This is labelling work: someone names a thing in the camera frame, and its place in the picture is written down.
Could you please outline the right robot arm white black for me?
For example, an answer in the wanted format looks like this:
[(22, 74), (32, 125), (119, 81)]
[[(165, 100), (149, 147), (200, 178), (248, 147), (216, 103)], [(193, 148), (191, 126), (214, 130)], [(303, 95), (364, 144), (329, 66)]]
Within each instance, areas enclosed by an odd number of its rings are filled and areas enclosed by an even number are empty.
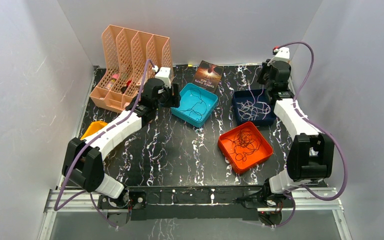
[(291, 66), (284, 60), (266, 60), (258, 82), (264, 85), (272, 112), (282, 121), (292, 138), (286, 166), (268, 178), (258, 194), (258, 200), (275, 207), (285, 199), (284, 192), (332, 174), (334, 142), (330, 136), (306, 121), (294, 94), (289, 89)]

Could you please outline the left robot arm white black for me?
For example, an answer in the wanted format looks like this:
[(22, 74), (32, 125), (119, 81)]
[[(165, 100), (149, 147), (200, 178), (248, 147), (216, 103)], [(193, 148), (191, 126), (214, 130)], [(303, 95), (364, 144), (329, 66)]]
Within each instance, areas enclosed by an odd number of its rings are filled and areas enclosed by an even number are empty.
[(158, 109), (179, 107), (180, 101), (179, 84), (166, 86), (159, 78), (148, 79), (116, 119), (84, 139), (69, 141), (62, 167), (64, 181), (109, 197), (117, 208), (127, 206), (127, 186), (105, 173), (103, 161), (127, 137), (152, 121)]

